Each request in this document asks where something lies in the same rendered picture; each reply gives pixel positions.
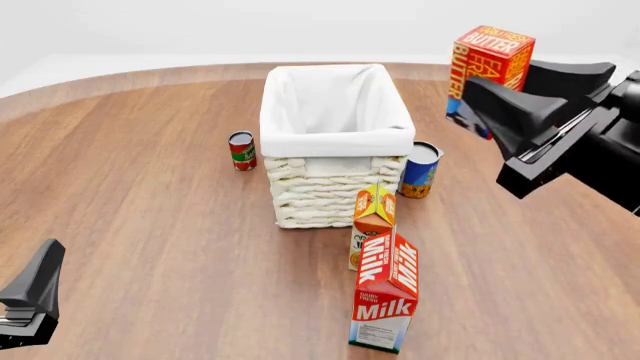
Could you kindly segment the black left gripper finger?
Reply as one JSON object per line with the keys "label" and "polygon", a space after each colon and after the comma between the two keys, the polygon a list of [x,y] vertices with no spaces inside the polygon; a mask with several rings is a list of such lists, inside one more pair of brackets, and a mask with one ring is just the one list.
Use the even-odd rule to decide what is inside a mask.
{"label": "black left gripper finger", "polygon": [[0,290],[0,302],[7,308],[32,308],[58,320],[58,287],[65,251],[57,239],[47,239],[22,272]]}

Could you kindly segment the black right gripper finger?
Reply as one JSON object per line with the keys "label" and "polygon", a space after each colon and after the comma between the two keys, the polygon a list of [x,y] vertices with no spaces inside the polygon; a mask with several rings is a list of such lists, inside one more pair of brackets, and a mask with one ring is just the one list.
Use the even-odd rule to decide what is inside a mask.
{"label": "black right gripper finger", "polygon": [[532,60],[522,92],[552,98],[594,97],[609,86],[611,62],[566,64]]}
{"label": "black right gripper finger", "polygon": [[470,77],[464,86],[464,102],[489,129],[504,159],[542,146],[559,134],[563,98],[516,92],[482,77]]}

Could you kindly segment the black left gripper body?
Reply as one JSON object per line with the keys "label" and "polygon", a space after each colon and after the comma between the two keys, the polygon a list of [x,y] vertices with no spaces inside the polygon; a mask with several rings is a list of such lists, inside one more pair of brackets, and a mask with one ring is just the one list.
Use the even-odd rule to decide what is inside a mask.
{"label": "black left gripper body", "polygon": [[0,315],[0,350],[46,345],[58,326],[58,319],[33,307],[5,308]]}

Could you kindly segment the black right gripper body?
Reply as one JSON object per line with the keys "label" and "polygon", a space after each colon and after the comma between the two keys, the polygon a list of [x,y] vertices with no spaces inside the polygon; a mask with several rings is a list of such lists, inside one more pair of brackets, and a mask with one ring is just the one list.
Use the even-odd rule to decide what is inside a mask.
{"label": "black right gripper body", "polygon": [[568,174],[610,200],[640,200],[640,71],[601,101],[567,104],[559,134],[505,159],[497,182],[524,198]]}

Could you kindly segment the red butter box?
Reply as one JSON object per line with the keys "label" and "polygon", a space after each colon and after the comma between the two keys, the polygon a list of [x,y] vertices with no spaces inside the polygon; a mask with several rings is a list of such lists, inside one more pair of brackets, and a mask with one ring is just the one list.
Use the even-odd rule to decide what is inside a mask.
{"label": "red butter box", "polygon": [[463,100],[469,77],[482,77],[520,91],[524,87],[535,38],[498,29],[477,26],[454,41],[451,56],[446,117],[479,137],[492,134]]}

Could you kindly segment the white woven basket with liner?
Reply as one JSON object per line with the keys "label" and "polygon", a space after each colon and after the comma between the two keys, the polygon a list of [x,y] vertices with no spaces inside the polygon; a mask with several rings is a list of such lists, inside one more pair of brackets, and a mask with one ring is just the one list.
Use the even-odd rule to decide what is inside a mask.
{"label": "white woven basket with liner", "polygon": [[416,133],[379,64],[274,68],[259,122],[282,228],[351,226],[359,191],[370,185],[397,190]]}

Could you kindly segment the blue and orange can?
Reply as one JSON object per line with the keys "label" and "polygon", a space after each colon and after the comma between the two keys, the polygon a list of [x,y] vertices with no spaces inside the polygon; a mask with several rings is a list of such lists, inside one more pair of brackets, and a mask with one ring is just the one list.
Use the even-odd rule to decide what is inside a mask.
{"label": "blue and orange can", "polygon": [[405,197],[426,197],[444,152],[425,141],[415,141],[401,176],[399,193]]}

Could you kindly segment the orange juice carton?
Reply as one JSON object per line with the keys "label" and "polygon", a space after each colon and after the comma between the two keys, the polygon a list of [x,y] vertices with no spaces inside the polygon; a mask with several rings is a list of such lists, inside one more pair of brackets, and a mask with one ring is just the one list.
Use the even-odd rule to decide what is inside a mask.
{"label": "orange juice carton", "polygon": [[363,242],[393,230],[395,219],[396,197],[392,192],[379,184],[358,192],[349,248],[350,270],[358,269]]}

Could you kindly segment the red and white milk carton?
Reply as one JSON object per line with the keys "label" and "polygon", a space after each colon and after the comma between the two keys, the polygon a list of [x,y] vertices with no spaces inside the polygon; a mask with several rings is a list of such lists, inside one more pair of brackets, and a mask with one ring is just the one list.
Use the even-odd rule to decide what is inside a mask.
{"label": "red and white milk carton", "polygon": [[419,302],[418,250],[394,230],[365,240],[349,344],[399,353]]}

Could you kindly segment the red tomato sauce can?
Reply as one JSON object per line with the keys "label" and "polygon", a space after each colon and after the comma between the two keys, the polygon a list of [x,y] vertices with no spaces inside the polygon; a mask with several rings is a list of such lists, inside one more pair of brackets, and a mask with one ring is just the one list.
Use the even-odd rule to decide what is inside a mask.
{"label": "red tomato sauce can", "polygon": [[254,139],[249,131],[236,131],[230,134],[228,143],[236,170],[247,171],[257,166]]}

